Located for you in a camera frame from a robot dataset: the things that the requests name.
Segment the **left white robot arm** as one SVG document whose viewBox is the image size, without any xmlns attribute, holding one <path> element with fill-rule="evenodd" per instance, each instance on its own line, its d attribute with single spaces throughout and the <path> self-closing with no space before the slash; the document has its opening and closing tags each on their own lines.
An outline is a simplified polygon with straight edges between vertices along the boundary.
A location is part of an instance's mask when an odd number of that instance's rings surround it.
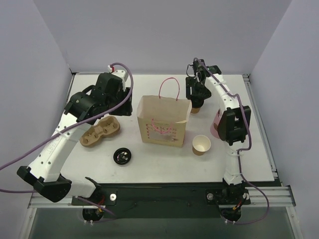
<svg viewBox="0 0 319 239">
<path fill-rule="evenodd" d="M 61 169 L 82 135 L 110 109 L 116 116 L 132 114 L 132 95 L 125 86 L 128 76 L 125 70 L 101 73 L 96 84 L 71 96 L 56 129 L 57 138 L 48 142 L 28 166 L 19 167 L 18 176 L 54 203 L 66 196 L 80 196 L 91 205 L 97 204 L 101 191 L 93 179 L 67 179 Z"/>
</svg>

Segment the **brown cardboard cup carrier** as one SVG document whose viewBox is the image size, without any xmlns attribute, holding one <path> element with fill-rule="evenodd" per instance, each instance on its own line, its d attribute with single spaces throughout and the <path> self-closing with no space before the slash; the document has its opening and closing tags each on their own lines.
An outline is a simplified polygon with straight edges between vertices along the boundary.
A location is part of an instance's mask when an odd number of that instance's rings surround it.
<svg viewBox="0 0 319 239">
<path fill-rule="evenodd" d="M 93 147 L 100 143 L 103 138 L 114 137 L 119 133 L 121 125 L 114 116 L 107 116 L 91 126 L 80 138 L 84 147 Z"/>
</svg>

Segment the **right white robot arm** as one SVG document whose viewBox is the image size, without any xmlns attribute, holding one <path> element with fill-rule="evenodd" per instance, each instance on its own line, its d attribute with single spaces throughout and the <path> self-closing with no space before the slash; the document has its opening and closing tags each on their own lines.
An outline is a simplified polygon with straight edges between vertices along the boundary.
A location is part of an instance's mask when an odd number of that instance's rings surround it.
<svg viewBox="0 0 319 239">
<path fill-rule="evenodd" d="M 211 134 L 225 143 L 226 168 L 221 190 L 222 200 L 232 203 L 239 197 L 238 187 L 243 184 L 240 153 L 252 146 L 249 130 L 251 109 L 244 106 L 240 96 L 232 93 L 218 66 L 206 66 L 203 59 L 194 58 L 191 64 L 194 75 L 187 76 L 186 98 L 191 100 L 193 114 L 199 112 L 204 101 L 217 97 L 218 111 L 211 125 Z"/>
</svg>

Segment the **brown paper cup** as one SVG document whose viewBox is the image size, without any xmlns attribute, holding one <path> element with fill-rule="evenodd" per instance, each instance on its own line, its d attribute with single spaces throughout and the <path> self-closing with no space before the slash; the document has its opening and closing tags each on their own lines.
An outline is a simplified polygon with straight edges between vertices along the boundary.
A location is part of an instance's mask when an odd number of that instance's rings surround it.
<svg viewBox="0 0 319 239">
<path fill-rule="evenodd" d="M 204 155 L 211 148 L 211 141 L 204 135 L 197 135 L 192 141 L 192 152 L 197 156 Z"/>
<path fill-rule="evenodd" d="M 199 113 L 200 109 L 201 109 L 201 108 L 192 108 L 191 111 L 190 111 L 190 113 L 191 113 L 191 114 L 197 114 L 197 113 Z"/>
</svg>

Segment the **pink paper gift bag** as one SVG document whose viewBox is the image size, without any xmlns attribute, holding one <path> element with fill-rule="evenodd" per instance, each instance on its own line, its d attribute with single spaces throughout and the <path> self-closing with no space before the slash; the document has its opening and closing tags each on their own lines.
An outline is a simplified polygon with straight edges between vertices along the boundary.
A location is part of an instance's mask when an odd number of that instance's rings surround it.
<svg viewBox="0 0 319 239">
<path fill-rule="evenodd" d="M 174 98 L 161 96 L 162 83 L 156 96 L 142 96 L 137 108 L 137 119 L 142 142 L 182 147 L 186 124 L 192 109 L 191 100 L 180 99 L 180 84 L 175 77 L 178 92 Z"/>
</svg>

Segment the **black plastic cup lid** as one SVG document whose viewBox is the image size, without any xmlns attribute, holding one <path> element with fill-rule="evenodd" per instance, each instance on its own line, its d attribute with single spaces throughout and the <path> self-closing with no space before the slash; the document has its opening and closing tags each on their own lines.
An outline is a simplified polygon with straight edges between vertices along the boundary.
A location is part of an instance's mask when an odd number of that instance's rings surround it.
<svg viewBox="0 0 319 239">
<path fill-rule="evenodd" d="M 127 164 L 132 158 L 132 153 L 128 148 L 119 148 L 114 152 L 113 160 L 118 165 Z"/>
</svg>

